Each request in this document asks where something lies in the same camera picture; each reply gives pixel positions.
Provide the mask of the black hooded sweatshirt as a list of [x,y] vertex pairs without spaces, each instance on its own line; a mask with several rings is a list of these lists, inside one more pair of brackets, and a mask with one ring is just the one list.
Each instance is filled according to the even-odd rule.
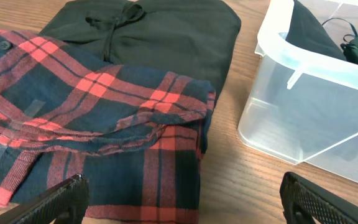
[[207,80],[220,94],[240,29],[238,15],[220,0],[76,0],[40,34],[106,62]]

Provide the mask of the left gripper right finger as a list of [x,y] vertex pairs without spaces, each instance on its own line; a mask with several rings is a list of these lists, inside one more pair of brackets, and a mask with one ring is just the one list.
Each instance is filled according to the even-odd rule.
[[358,206],[294,172],[286,172],[280,186],[287,224],[358,224]]

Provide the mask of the red navy plaid shirt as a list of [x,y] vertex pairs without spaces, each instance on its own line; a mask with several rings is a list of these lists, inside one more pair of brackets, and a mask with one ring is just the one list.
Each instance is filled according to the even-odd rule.
[[0,207],[83,174],[86,216],[197,223],[209,82],[0,30]]

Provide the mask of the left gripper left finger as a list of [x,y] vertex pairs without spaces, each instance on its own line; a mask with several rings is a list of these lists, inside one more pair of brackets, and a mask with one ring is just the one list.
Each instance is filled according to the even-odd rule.
[[88,181],[75,174],[0,215],[0,224],[81,224],[90,199]]

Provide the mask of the dark navy garment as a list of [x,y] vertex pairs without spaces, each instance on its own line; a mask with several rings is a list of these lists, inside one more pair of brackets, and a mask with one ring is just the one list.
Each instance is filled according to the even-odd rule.
[[296,47],[346,61],[317,18],[302,3],[294,0],[293,13],[286,41]]

